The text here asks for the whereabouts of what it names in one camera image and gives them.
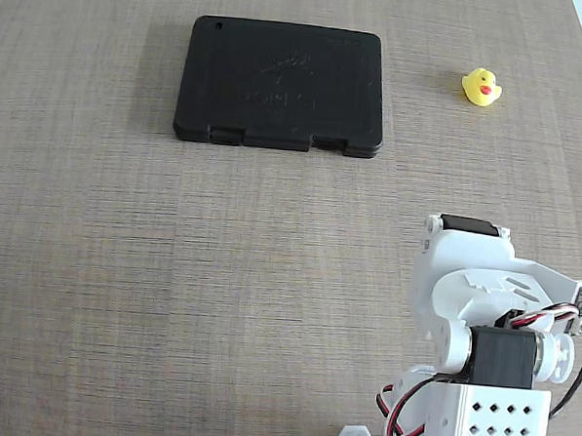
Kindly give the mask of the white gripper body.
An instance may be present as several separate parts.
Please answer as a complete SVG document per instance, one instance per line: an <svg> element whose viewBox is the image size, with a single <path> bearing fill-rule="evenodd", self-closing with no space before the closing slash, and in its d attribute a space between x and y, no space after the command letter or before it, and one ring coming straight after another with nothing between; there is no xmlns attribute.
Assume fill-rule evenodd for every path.
<svg viewBox="0 0 582 436"><path fill-rule="evenodd" d="M435 283L455 270L501 270L515 258L510 230L487 220L433 214L424 224L413 261L409 300L430 308Z"/></svg>

